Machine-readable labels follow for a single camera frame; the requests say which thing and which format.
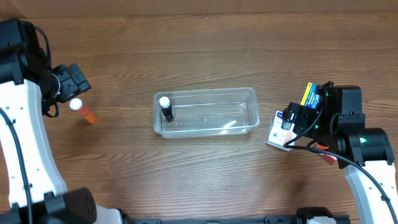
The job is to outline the blue yellow VapoDrops box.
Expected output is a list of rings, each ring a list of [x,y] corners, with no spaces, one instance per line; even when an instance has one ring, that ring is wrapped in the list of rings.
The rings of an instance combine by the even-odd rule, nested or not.
[[[300,104],[307,108],[317,109],[320,102],[320,94],[318,93],[319,90],[320,85],[308,82]]]

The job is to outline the white medicine box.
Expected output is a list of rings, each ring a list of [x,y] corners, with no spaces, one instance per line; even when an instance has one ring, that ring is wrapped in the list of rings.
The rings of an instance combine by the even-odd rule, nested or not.
[[[287,131],[282,129],[283,116],[281,111],[276,111],[271,121],[269,133],[265,140],[268,145],[274,146],[284,151],[291,151],[290,148],[284,147],[284,143],[295,138],[297,135],[293,133],[293,127]]]

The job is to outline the red sachet packet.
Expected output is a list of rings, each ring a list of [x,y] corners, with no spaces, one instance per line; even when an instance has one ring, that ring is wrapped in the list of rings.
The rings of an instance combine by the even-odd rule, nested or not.
[[[317,149],[319,149],[321,151],[327,151],[328,150],[328,146],[323,146],[321,144],[317,144]],[[333,165],[337,161],[336,157],[331,156],[329,154],[319,153],[319,155],[331,165]]]

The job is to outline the dark bottle white cap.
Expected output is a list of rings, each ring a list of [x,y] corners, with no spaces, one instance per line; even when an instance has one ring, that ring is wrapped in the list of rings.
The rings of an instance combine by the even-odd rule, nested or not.
[[[171,102],[171,100],[168,97],[166,97],[166,96],[162,96],[159,99],[159,105],[161,107],[161,111],[162,111],[162,114],[163,114],[165,120],[168,123],[171,123],[174,120],[174,114],[173,114],[173,111],[172,111],[172,102]]]

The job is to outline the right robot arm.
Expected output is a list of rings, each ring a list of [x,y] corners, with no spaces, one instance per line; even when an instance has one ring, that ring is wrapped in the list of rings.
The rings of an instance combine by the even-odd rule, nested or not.
[[[296,135],[284,147],[337,159],[361,223],[397,223],[394,153],[385,130],[366,127],[360,87],[309,83],[282,114],[282,128]]]

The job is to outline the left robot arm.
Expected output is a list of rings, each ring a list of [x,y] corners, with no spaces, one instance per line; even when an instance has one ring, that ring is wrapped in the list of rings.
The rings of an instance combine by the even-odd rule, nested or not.
[[[11,209],[2,223],[128,223],[118,208],[97,205],[92,193],[69,191],[50,149],[44,118],[51,108],[90,89],[76,64],[52,66],[42,29],[1,22],[1,147]]]

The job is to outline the orange tablet tube white cap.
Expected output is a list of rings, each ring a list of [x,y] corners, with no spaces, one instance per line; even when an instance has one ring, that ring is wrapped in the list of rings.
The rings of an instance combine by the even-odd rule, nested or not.
[[[71,110],[76,111],[79,115],[84,117],[90,124],[95,124],[97,122],[97,117],[93,112],[83,103],[79,98],[73,98],[69,102],[69,107]]]

